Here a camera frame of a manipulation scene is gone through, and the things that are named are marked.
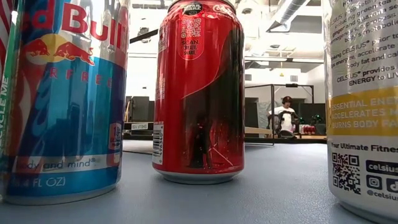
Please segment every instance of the qr code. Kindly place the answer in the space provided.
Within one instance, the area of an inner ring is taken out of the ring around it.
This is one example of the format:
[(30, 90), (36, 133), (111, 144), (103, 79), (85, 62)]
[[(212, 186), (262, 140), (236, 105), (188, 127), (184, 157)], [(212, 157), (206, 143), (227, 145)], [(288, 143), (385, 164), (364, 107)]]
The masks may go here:
[(332, 153), (333, 185), (361, 195), (359, 156)]
[(201, 18), (182, 20), (182, 38), (200, 37)]

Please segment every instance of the coca-cola can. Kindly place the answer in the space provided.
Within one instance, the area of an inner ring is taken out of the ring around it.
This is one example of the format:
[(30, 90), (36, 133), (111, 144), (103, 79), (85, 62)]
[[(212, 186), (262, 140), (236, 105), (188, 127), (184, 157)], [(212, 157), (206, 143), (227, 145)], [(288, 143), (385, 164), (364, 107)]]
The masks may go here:
[(244, 167), (244, 34), (228, 1), (175, 1), (159, 29), (152, 164), (183, 184)]

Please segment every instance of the red object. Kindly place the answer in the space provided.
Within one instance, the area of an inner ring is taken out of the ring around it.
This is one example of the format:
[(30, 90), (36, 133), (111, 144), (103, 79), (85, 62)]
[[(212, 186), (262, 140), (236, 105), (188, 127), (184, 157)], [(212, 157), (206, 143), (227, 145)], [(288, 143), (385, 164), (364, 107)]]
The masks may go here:
[(11, 27), (12, 0), (0, 0), (0, 83)]
[(54, 56), (66, 57), (68, 60), (80, 58), (82, 61), (87, 62), (90, 65), (94, 65), (94, 62), (90, 59), (90, 56), (93, 55), (92, 50), (93, 48), (90, 47), (90, 52), (87, 53), (73, 43), (66, 42), (57, 48)]
[(244, 167), (243, 30), (221, 0), (175, 2), (159, 29), (153, 166), (184, 174)]

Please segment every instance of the black cap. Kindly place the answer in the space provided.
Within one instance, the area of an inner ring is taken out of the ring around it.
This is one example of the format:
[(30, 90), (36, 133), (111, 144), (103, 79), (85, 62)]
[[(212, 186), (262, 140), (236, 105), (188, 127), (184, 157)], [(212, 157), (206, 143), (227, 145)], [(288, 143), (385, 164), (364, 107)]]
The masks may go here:
[(292, 102), (292, 98), (290, 96), (285, 96), (282, 100), (282, 104), (291, 103), (291, 102)]

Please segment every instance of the pipe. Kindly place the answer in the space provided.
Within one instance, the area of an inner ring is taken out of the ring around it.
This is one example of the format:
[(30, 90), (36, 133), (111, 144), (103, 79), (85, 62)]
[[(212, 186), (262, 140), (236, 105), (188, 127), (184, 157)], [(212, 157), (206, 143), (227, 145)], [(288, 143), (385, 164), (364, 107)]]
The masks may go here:
[(271, 21), (273, 23), (268, 27), (267, 32), (276, 27), (288, 24), (297, 16), (297, 12), (302, 6), (306, 6), (310, 0), (280, 0), (278, 8)]

